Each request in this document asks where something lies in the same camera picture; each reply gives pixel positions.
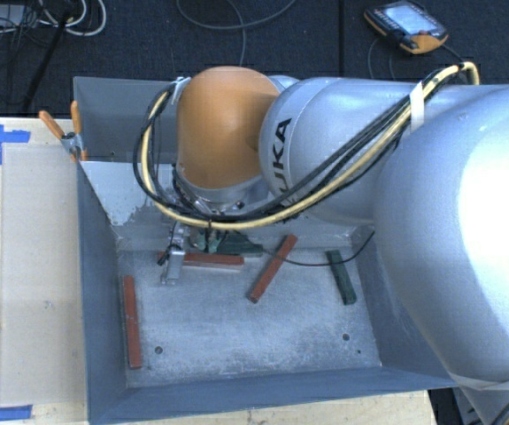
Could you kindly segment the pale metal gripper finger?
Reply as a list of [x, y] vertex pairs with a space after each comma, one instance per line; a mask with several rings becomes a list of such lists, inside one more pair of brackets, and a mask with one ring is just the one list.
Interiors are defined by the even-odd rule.
[[162, 284], [173, 284], [180, 278], [186, 252], [183, 249], [168, 249], [160, 256], [163, 267], [160, 281]]

